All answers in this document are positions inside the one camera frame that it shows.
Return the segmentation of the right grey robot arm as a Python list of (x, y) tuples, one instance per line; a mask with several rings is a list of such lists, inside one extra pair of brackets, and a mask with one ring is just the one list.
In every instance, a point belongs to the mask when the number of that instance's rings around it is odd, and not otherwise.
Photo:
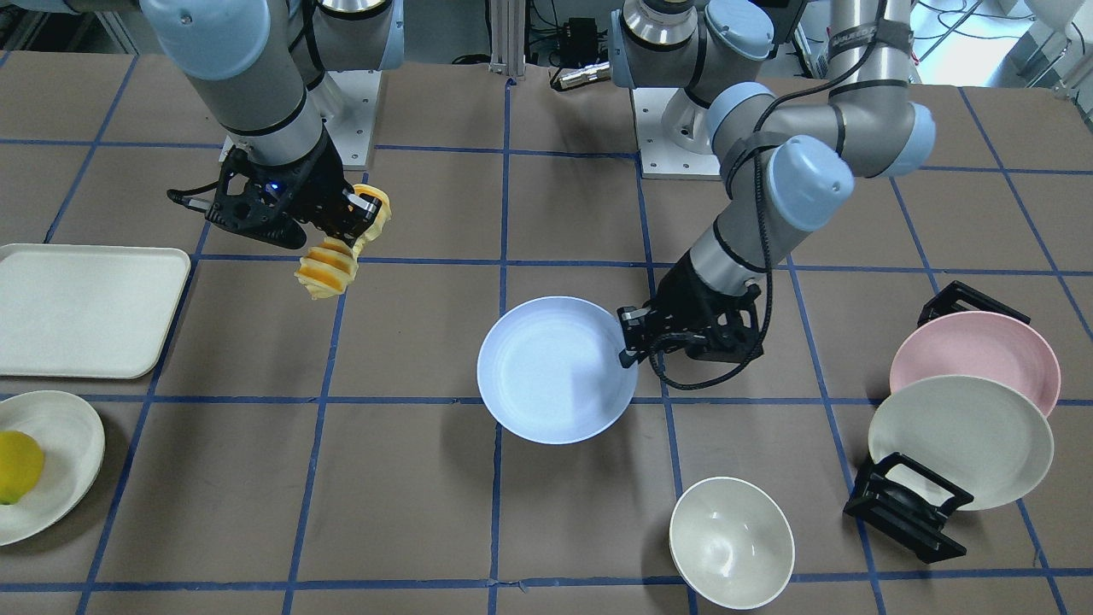
[(388, 70), (406, 58), (401, 1), (141, 1), (231, 147), (210, 200), (169, 198), (221, 230), (282, 249), (312, 225), (359, 255), (390, 216), (345, 179), (330, 135), (332, 71)]

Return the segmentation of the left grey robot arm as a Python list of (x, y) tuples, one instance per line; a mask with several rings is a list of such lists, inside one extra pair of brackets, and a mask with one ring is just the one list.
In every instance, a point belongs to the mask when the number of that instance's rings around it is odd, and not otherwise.
[(762, 353), (773, 269), (821, 229), (858, 178), (897, 178), (928, 159), (932, 113), (909, 98), (909, 1), (835, 1), (827, 81), (776, 95), (757, 81), (773, 48), (750, 1), (626, 1), (609, 31), (618, 86), (675, 87), (700, 110), (729, 199), (661, 279), (622, 307), (628, 367), (684, 351), (745, 365)]

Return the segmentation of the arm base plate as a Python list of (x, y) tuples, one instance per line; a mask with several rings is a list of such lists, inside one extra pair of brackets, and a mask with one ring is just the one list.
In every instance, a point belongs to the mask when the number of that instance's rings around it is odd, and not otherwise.
[(317, 143), (319, 126), (324, 126), (344, 170), (367, 170), (383, 78), (385, 73), (378, 70), (326, 73), (324, 81), (308, 91), (303, 113), (292, 125), (265, 137), (238, 137), (230, 132), (219, 162), (226, 159), (231, 147), (238, 147), (260, 164), (295, 162)]
[(631, 92), (640, 177), (666, 180), (715, 180), (721, 174), (705, 128), (706, 109), (672, 87), (637, 87)]

